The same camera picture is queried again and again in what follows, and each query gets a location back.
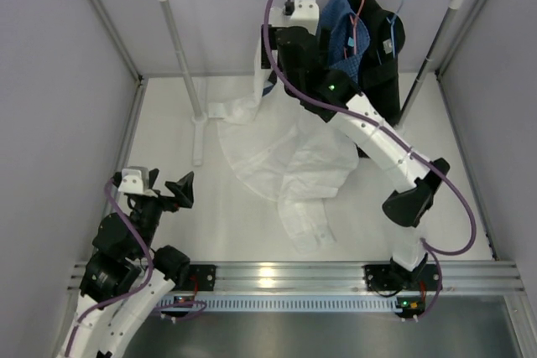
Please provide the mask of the white shirt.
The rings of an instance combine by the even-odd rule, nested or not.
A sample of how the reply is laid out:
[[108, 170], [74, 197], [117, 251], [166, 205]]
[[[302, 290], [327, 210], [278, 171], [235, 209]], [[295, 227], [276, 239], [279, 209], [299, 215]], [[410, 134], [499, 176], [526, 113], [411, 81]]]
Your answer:
[[336, 239], [324, 202], [336, 197], [358, 166], [354, 143], [305, 110], [281, 84], [271, 83], [253, 58], [247, 94], [212, 102], [222, 151], [236, 177], [253, 193], [277, 205], [279, 220], [295, 250], [310, 254]]

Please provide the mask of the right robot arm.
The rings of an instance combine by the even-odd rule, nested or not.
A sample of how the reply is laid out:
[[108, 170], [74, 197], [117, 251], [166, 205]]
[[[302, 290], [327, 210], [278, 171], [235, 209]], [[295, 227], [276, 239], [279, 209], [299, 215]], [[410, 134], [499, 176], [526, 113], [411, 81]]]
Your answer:
[[357, 83], [344, 71], [325, 66], [316, 36], [306, 28], [265, 23], [261, 38], [265, 59], [285, 91], [303, 109], [352, 140], [393, 184], [393, 192], [382, 204], [383, 213], [394, 223], [392, 256], [381, 276], [370, 277], [369, 289], [403, 291], [418, 286], [427, 262], [419, 224], [450, 165], [443, 158], [419, 162]]

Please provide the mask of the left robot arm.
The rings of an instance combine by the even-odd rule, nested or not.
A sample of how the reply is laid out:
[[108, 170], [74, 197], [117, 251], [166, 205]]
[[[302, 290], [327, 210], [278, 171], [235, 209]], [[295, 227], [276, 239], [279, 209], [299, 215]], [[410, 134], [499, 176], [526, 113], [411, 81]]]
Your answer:
[[120, 357], [157, 302], [190, 279], [190, 259], [173, 246], [153, 251], [163, 213], [194, 204], [194, 173], [154, 187], [158, 169], [129, 167], [116, 172], [104, 193], [113, 208], [92, 241], [76, 311], [60, 357]]

